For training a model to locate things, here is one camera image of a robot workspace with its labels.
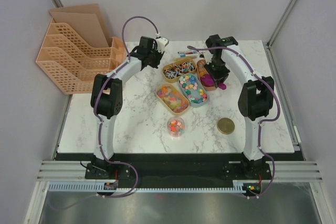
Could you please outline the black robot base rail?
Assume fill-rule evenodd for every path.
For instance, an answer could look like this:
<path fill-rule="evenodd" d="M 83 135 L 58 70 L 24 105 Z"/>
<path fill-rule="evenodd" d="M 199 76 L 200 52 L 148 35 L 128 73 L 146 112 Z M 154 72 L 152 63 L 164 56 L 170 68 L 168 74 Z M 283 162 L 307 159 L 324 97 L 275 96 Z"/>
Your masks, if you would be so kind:
<path fill-rule="evenodd" d="M 301 151 L 274 153 L 252 164 L 242 154 L 116 153 L 111 163 L 90 153 L 61 153 L 57 161 L 83 162 L 86 179 L 116 179 L 122 187 L 227 187 L 234 180 L 271 179 L 272 161 L 303 161 Z"/>

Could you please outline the magenta plastic scoop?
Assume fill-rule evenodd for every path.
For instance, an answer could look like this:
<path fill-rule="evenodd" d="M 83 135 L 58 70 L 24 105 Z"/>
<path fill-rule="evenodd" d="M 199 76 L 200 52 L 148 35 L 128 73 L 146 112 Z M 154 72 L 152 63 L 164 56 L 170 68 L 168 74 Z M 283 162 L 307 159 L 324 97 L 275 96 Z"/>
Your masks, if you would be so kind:
<path fill-rule="evenodd" d="M 226 84 L 224 83 L 219 83 L 217 85 L 215 85 L 214 80 L 212 79 L 212 77 L 209 74 L 204 74 L 203 76 L 200 77 L 201 83 L 203 85 L 203 87 L 207 88 L 207 89 L 216 89 L 219 88 L 221 90 L 225 90 L 227 88 Z"/>

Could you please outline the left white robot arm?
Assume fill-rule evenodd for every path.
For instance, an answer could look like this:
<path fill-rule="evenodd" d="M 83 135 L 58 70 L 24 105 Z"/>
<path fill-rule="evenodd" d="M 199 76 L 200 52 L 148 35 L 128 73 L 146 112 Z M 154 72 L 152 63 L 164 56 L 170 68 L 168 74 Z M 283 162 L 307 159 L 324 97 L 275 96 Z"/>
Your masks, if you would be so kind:
<path fill-rule="evenodd" d="M 157 68 L 168 44 L 169 40 L 162 36 L 155 39 L 142 36 L 121 65 L 95 76 L 90 105 L 98 121 L 94 156 L 104 160 L 97 166 L 97 173 L 103 178 L 111 178 L 115 173 L 115 165 L 108 160 L 114 155 L 114 125 L 123 106 L 123 85 L 145 67 Z"/>

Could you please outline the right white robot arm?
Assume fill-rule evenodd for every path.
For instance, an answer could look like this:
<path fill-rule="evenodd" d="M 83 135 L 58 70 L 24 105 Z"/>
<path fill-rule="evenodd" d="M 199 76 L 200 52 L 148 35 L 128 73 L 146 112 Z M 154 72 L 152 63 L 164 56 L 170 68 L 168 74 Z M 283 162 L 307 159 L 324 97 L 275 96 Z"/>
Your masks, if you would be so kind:
<path fill-rule="evenodd" d="M 274 102 L 274 80 L 271 76 L 261 76 L 242 53 L 234 37 L 220 38 L 210 35 L 205 45 L 212 55 L 205 69 L 219 87 L 232 72 L 239 80 L 242 90 L 238 99 L 238 109 L 245 119 L 245 146 L 243 155 L 248 160 L 240 166 L 241 174 L 248 179 L 259 173 L 255 162 L 262 159 L 260 124 L 269 115 Z"/>

